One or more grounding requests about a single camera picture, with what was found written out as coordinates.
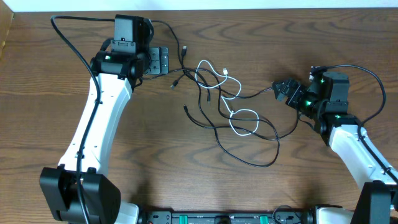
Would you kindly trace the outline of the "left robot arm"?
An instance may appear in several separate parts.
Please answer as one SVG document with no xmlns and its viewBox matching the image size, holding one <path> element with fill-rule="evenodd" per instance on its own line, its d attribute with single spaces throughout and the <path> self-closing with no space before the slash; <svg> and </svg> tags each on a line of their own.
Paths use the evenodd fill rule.
<svg viewBox="0 0 398 224">
<path fill-rule="evenodd" d="M 57 167 L 39 183 L 55 220 L 67 223 L 137 223 L 139 207 L 125 202 L 108 179 L 109 158 L 124 107 L 144 75 L 169 71 L 167 47 L 151 47 L 152 21 L 117 15 L 114 36 L 84 61 L 90 89 L 75 135 Z"/>
</svg>

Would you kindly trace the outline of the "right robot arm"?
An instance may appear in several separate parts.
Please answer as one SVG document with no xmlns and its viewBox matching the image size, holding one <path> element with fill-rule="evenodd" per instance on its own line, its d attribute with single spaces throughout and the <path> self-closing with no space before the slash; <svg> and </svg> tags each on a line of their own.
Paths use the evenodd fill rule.
<svg viewBox="0 0 398 224">
<path fill-rule="evenodd" d="M 317 205 L 302 223 L 389 223 L 397 210 L 397 171 L 369 139 L 362 122 L 348 113 L 349 78 L 321 70 L 305 86 L 294 79 L 272 84 L 277 100 L 314 121 L 313 128 L 344 162 L 361 193 L 355 210 Z"/>
</svg>

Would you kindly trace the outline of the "wooden side panel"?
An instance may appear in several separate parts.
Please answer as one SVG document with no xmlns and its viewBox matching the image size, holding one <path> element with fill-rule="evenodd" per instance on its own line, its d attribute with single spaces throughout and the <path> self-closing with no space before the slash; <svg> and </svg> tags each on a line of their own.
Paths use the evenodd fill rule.
<svg viewBox="0 0 398 224">
<path fill-rule="evenodd" d="M 0 4 L 0 54 L 2 55 L 6 40 L 12 26 L 14 19 L 14 12 L 9 8 L 9 6 L 1 0 Z"/>
</svg>

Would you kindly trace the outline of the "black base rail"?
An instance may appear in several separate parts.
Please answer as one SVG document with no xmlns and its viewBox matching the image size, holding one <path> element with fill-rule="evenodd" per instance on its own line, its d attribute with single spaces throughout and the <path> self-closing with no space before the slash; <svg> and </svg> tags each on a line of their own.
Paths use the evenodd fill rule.
<svg viewBox="0 0 398 224">
<path fill-rule="evenodd" d="M 308 210 L 281 205 L 260 212 L 174 211 L 172 209 L 141 210 L 137 224 L 299 224 L 316 223 L 317 208 L 338 208 L 321 204 Z"/>
</svg>

